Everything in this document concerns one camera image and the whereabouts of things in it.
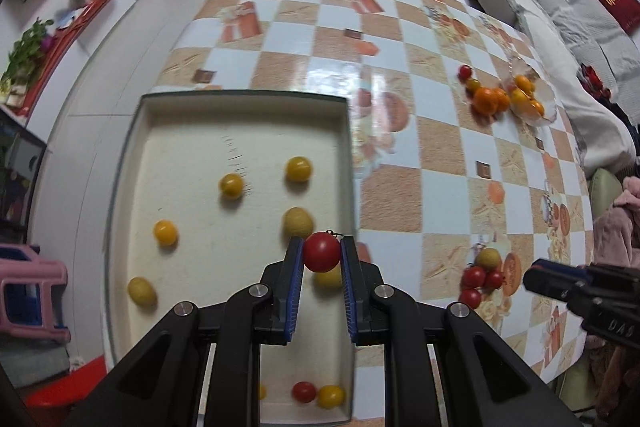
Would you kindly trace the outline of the red plastic stool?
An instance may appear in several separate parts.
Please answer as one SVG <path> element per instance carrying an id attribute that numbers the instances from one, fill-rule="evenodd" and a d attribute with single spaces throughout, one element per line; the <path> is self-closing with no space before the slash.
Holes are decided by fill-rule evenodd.
<path id="1" fill-rule="evenodd" d="M 84 401 L 106 376 L 103 355 L 46 384 L 25 399 L 29 414 L 39 426 L 62 426 L 70 412 Z"/>

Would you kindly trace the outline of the shallow cardboard box tray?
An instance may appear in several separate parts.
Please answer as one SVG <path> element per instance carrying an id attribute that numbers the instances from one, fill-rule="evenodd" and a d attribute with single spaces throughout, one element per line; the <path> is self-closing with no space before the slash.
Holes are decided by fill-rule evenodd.
<path id="1" fill-rule="evenodd" d="M 312 176 L 285 167 L 307 157 Z M 182 91 L 142 96 L 116 173 L 105 239 L 105 353 L 112 368 L 181 301 L 224 303 L 285 256 L 286 210 L 303 207 L 315 232 L 354 237 L 348 104 L 286 91 Z M 158 220 L 179 238 L 160 247 Z M 296 327 L 285 346 L 260 349 L 256 426 L 333 426 L 352 418 L 354 345 L 341 289 L 304 265 Z M 298 381 L 339 385 L 340 407 L 296 402 Z"/>

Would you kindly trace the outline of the checkered patterned tablecloth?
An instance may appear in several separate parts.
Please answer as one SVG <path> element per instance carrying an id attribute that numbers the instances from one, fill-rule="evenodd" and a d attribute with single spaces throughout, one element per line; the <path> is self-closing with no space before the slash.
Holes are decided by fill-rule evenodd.
<path id="1" fill-rule="evenodd" d="M 473 113 L 459 69 L 497 88 L 514 58 L 546 69 L 526 36 L 462 0 L 207 0 L 157 87 L 347 98 L 363 257 L 444 305 L 476 247 L 494 246 L 506 283 L 480 316 L 552 381 L 586 336 L 561 303 L 521 288 L 518 271 L 539 258 L 590 259 L 591 208 L 564 109 L 541 128 Z"/>

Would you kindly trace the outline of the large orange tangerine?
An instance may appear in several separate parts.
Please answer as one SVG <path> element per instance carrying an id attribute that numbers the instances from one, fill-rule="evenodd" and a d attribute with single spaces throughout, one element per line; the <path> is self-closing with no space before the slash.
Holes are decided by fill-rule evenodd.
<path id="1" fill-rule="evenodd" d="M 480 116 L 494 116 L 498 112 L 497 93 L 486 87 L 478 87 L 473 93 L 472 106 Z"/>

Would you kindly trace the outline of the red tomato in tray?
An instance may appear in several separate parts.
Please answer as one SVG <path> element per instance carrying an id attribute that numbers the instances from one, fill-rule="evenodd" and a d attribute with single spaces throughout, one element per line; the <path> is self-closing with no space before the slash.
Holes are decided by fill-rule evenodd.
<path id="1" fill-rule="evenodd" d="M 309 381 L 298 381 L 291 390 L 292 398 L 298 403 L 311 403 L 316 399 L 317 388 Z"/>

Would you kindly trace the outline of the red cherry tomato cluster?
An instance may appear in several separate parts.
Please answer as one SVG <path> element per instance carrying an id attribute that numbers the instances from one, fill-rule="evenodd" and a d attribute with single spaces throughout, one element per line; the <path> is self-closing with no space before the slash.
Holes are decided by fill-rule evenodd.
<path id="1" fill-rule="evenodd" d="M 464 289 L 482 288 L 485 284 L 487 272 L 478 265 L 470 265 L 467 267 L 461 277 L 461 286 Z"/>

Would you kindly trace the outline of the yellow tomato in tray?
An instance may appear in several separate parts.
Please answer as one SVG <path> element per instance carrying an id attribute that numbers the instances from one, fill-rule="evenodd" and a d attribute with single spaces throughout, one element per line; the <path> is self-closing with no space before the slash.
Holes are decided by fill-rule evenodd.
<path id="1" fill-rule="evenodd" d="M 340 407 L 344 403 L 345 399 L 346 392 L 339 385 L 323 386 L 318 390 L 316 396 L 318 406 L 325 410 Z"/>

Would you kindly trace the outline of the olive green round fruit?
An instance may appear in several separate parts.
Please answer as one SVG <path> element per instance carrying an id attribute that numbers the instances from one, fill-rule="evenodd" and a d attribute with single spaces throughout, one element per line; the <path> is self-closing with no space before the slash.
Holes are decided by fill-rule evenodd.
<path id="1" fill-rule="evenodd" d="M 475 256 L 474 265 L 483 268 L 487 272 L 495 271 L 501 268 L 502 258 L 496 248 L 485 247 Z"/>

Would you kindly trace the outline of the green potted plant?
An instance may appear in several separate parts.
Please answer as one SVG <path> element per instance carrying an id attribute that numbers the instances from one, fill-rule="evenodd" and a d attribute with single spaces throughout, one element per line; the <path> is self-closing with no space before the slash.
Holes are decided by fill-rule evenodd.
<path id="1" fill-rule="evenodd" d="M 8 66 L 1 77 L 3 93 L 9 93 L 14 86 L 29 88 L 37 80 L 47 53 L 43 43 L 50 37 L 48 29 L 52 25 L 53 20 L 37 18 L 14 42 L 8 55 Z"/>

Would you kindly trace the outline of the dark glass cabinet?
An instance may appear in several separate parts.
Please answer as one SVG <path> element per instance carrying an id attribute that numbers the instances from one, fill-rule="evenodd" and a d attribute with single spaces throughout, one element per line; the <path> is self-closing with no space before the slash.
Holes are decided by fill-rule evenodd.
<path id="1" fill-rule="evenodd" d="M 1 242 L 21 244 L 47 144 L 1 106 L 0 146 Z"/>

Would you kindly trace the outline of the pink plastic stool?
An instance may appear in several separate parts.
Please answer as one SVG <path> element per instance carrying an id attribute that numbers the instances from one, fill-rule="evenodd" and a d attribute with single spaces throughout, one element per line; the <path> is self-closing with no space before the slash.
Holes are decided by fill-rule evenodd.
<path id="1" fill-rule="evenodd" d="M 54 288 L 67 284 L 61 261 L 29 245 L 1 245 L 1 332 L 16 338 L 68 343 L 70 330 L 56 312 Z"/>

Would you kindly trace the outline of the grey sofa cover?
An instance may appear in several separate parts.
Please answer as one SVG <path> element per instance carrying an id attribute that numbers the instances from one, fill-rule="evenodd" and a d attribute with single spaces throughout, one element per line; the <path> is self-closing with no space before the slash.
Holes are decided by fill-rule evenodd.
<path id="1" fill-rule="evenodd" d="M 576 135 L 585 173 L 639 166 L 639 50 L 598 0 L 477 0 L 514 23 L 541 59 Z"/>

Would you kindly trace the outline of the yellow cherry tomato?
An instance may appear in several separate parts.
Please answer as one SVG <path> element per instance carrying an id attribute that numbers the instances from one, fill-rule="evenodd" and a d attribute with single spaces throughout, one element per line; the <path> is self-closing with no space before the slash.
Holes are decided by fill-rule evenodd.
<path id="1" fill-rule="evenodd" d="M 178 242 L 179 233 L 174 222 L 170 220 L 158 220 L 153 227 L 153 235 L 156 243 L 163 248 L 170 248 Z"/>

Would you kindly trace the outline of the green-brown round fruit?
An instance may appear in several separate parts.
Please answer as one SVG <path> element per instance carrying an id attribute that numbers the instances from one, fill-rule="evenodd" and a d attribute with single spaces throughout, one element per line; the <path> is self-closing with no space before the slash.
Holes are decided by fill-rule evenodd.
<path id="1" fill-rule="evenodd" d="M 292 207 L 285 211 L 282 219 L 283 235 L 306 239 L 314 233 L 314 218 L 303 207 Z"/>

